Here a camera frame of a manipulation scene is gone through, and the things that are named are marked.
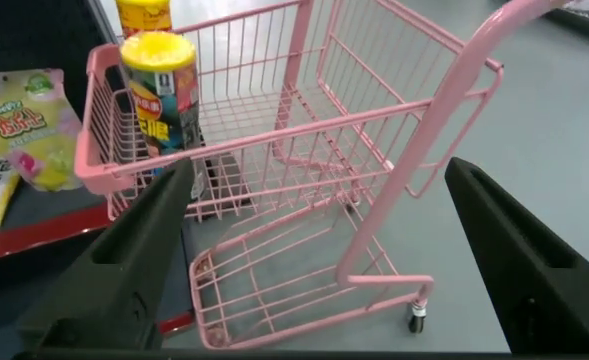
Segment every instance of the caster wheel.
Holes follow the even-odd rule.
[[[207,342],[214,347],[224,347],[227,344],[225,329],[220,325],[212,326],[206,330]]]
[[[361,205],[361,197],[355,194],[351,196],[350,202],[346,202],[345,209],[348,214],[353,214],[359,205]]]
[[[425,325],[425,316],[414,316],[410,319],[408,328],[412,334],[420,334],[423,332],[423,326]]]
[[[209,282],[216,279],[216,272],[210,270],[211,268],[209,258],[201,260],[196,266],[196,279],[198,282]]]

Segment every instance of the cart handle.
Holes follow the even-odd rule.
[[[465,93],[474,85],[490,53],[502,39],[528,22],[563,6],[569,0],[511,0],[496,10],[474,33],[472,39],[450,66],[434,99],[423,114],[423,119],[407,144],[406,151],[390,174],[371,207],[369,216],[358,229],[354,240],[343,254],[336,269],[339,284],[351,286],[356,280],[350,271],[358,256],[365,251],[375,232],[409,183],[452,113],[458,108]]]

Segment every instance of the shopping cart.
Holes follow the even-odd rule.
[[[152,169],[183,158],[207,168],[186,216],[238,218],[190,266],[208,348],[260,346],[401,304],[421,332],[433,279],[401,275],[375,234],[404,189],[425,193],[495,93],[503,70],[490,51],[563,3],[513,0],[467,44],[395,0],[285,1],[178,29],[198,49],[207,145],[154,159],[127,90],[106,77],[118,48],[101,46],[76,172],[115,218]]]

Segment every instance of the snack can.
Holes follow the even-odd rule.
[[[149,156],[200,147],[194,45],[173,33],[142,32],[125,40],[121,57]],[[205,169],[199,163],[193,200],[200,198],[204,190]]]
[[[123,37],[141,31],[170,31],[170,0],[116,0]]]

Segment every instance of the shelf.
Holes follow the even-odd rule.
[[[109,223],[104,198],[84,188],[47,193],[21,182],[0,227],[0,257],[102,229]]]
[[[34,21],[45,13],[48,21]],[[99,0],[0,0],[0,71],[63,69],[65,93],[79,118],[87,56],[108,42],[116,36]],[[84,189],[39,193],[22,184],[0,228],[0,257],[103,228],[106,214],[103,199]]]

